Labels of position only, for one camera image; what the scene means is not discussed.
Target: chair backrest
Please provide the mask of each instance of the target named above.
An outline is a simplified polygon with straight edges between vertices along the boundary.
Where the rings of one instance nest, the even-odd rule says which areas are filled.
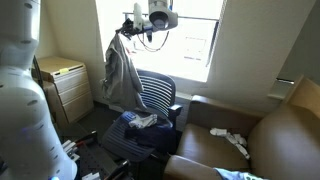
[[[320,86],[305,76],[300,76],[282,101],[311,110],[320,118]]]
[[[174,105],[176,96],[174,81],[169,76],[151,71],[138,70],[138,75],[144,88],[140,93],[143,103],[168,117],[168,107]]]
[[[252,173],[266,179],[318,179],[319,129],[320,119],[312,111],[280,106],[249,135]]]

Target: white cloth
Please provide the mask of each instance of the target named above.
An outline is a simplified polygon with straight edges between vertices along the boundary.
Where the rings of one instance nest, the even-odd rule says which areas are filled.
[[[145,127],[152,126],[157,123],[157,115],[152,114],[148,117],[141,118],[139,115],[136,115],[135,118],[129,122],[130,127],[136,127],[142,129]]]
[[[239,151],[244,155],[246,159],[250,159],[249,153],[244,148],[247,146],[247,141],[243,137],[241,137],[240,134],[232,135],[226,129],[218,129],[218,128],[212,128],[210,130],[210,134],[214,136],[225,137],[230,143],[232,143],[239,149]]]
[[[103,97],[108,104],[124,110],[146,110],[139,94],[143,86],[119,36],[114,36],[106,51],[106,77],[101,80]]]

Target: chair seat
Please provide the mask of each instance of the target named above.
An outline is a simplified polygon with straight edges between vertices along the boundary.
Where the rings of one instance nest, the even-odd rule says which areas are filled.
[[[177,155],[209,167],[236,171],[250,171],[243,154],[223,137],[213,136],[209,130],[187,124]]]
[[[138,145],[134,138],[125,138],[126,129],[130,128],[130,114],[134,112],[124,112],[103,135],[102,145],[108,151],[128,159],[131,162],[141,162],[155,150],[155,148]],[[139,113],[139,116],[144,117],[147,114]],[[170,127],[171,124],[166,124],[166,120],[158,118],[157,125]]]

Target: folded clothes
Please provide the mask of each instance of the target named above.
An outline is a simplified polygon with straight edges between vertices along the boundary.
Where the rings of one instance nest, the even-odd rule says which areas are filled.
[[[151,114],[148,117],[141,118],[139,115],[135,115],[132,121],[129,122],[130,127],[136,127],[138,129],[142,129],[145,127],[152,126],[157,123],[157,115]]]

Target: armchair armrest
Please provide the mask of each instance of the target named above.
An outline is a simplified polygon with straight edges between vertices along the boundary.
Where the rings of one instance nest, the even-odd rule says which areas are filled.
[[[203,96],[193,96],[187,123],[211,129],[228,129],[247,137],[266,113],[232,106]]]
[[[165,180],[221,180],[219,173],[211,167],[185,159],[171,156],[164,170]]]
[[[181,113],[182,106],[178,104],[174,104],[172,106],[169,106],[168,110],[169,110],[168,118],[170,119],[170,121],[172,121],[173,128],[176,129],[176,120]]]

